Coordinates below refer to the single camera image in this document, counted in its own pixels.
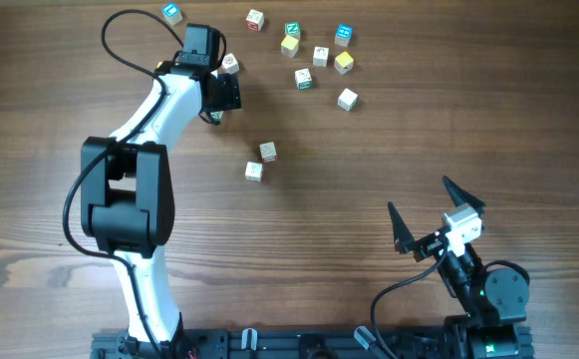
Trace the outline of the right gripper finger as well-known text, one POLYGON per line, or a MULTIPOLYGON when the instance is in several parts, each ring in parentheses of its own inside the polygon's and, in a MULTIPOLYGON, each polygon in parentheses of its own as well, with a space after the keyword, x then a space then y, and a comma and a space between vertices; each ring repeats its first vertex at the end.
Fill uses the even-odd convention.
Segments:
POLYGON ((448 176, 443 176, 441 180, 455 207, 459 207, 463 204, 468 204, 479 215, 484 214, 486 204, 482 200, 480 200, 476 196, 470 194, 469 192, 458 186, 448 176))
POLYGON ((391 201, 388 202, 388 211, 393 226, 395 249, 399 253, 408 253, 416 240, 391 201))

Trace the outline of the white block green edge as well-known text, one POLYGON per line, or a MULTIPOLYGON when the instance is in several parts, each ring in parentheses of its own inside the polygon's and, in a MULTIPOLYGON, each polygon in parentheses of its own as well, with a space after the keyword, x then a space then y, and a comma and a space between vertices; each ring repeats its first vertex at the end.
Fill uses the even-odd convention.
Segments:
POLYGON ((299 90, 310 89, 313 87, 313 79, 308 68, 297 70, 294 78, 299 90))
POLYGON ((223 111, 220 111, 220 112, 212 112, 212 113, 210 113, 210 116, 211 116, 214 120, 220 121, 220 120, 222 119, 222 117, 223 117, 223 114, 224 114, 223 111))

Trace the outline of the red-framed picture block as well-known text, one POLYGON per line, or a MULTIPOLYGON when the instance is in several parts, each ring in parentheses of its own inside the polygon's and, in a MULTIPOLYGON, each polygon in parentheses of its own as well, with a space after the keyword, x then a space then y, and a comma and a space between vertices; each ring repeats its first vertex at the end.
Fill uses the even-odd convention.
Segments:
POLYGON ((274 162, 277 160, 277 152, 273 142, 260 144, 259 150, 261 159, 265 163, 274 162))

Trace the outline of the plain white block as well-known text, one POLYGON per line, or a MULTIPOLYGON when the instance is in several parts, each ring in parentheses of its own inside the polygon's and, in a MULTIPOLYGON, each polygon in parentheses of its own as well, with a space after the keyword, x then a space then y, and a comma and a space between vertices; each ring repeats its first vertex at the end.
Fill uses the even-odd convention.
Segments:
POLYGON ((263 164, 248 162, 245 168, 245 178, 252 181, 261 181, 263 175, 263 164))
POLYGON ((359 95, 349 88, 346 88, 338 97, 337 104, 345 111, 350 112, 359 100, 359 95))

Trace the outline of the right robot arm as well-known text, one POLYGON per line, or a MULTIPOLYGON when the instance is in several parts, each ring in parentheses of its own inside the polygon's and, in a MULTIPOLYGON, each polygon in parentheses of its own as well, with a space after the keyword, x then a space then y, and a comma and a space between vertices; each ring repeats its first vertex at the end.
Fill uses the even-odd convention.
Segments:
POLYGON ((464 313, 438 327, 400 329, 383 347, 401 358, 532 358, 530 329, 520 325, 527 317, 527 270, 507 260, 482 262, 472 243, 484 230, 485 203, 448 177, 442 183, 454 209, 442 216, 436 231, 416 239, 392 203, 388 211, 396 251, 417 262, 434 260, 404 285, 436 272, 464 313))

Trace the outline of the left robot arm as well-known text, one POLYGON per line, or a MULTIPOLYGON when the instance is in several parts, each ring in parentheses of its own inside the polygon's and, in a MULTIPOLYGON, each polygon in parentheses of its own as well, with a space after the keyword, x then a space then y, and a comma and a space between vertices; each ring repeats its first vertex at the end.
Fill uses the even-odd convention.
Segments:
POLYGON ((107 138, 82 145, 82 171, 73 187, 81 195, 81 223, 95 239, 94 255, 108 259, 119 276, 130 325, 120 344, 98 337, 93 355, 103 358, 194 358, 173 300, 164 258, 175 204, 168 160, 195 118, 241 106, 236 76, 220 74, 224 35, 189 24, 185 43, 170 61, 150 72, 152 88, 131 118, 107 138))

